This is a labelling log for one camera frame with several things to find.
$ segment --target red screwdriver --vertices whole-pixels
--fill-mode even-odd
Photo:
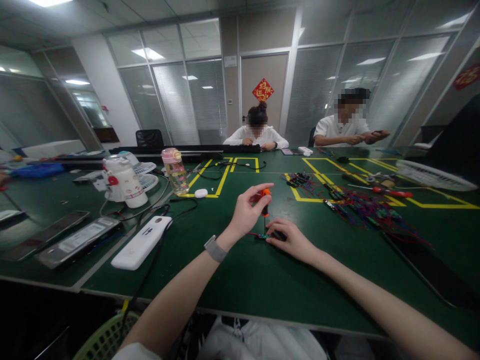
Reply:
[[[397,198],[413,198],[413,194],[411,192],[406,192],[406,191],[392,191],[388,189],[384,189],[378,186],[374,187],[366,187],[366,186],[358,186],[358,185],[352,185],[348,184],[348,186],[354,187],[354,188],[362,188],[362,189],[369,189],[372,190],[374,193],[379,193],[379,194],[387,194],[391,195]]]

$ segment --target white fan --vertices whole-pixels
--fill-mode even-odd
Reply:
[[[461,177],[448,172],[408,160],[397,160],[398,175],[415,180],[427,186],[454,191],[472,191],[478,188]]]

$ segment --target gray watch strap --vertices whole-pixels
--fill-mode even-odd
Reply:
[[[217,263],[221,263],[225,257],[227,256],[228,252],[225,252],[215,241],[217,237],[213,235],[203,246],[206,252],[211,256],[213,260]]]

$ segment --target black chair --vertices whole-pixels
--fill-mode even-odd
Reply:
[[[158,148],[164,146],[162,132],[158,129],[138,130],[135,136],[138,147]]]
[[[315,145],[315,139],[314,139],[314,134],[315,134],[315,129],[317,127],[315,126],[310,130],[310,137],[308,138],[308,147],[311,148]]]
[[[421,142],[429,143],[435,139],[443,130],[447,128],[447,125],[426,125],[421,126]]]

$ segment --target white shirt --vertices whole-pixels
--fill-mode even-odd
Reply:
[[[242,140],[245,138],[252,138],[252,145],[260,145],[266,143],[277,143],[277,149],[285,149],[289,147],[289,142],[280,136],[275,131],[273,126],[266,126],[261,132],[260,136],[255,138],[254,133],[248,126],[243,125],[237,131],[235,131],[227,140],[223,142],[223,145],[242,145]]]
[[[339,138],[370,132],[365,119],[350,119],[346,124],[338,120],[336,114],[321,119],[315,128],[313,137],[323,135],[326,138]],[[347,143],[326,145],[325,148],[350,146]]]

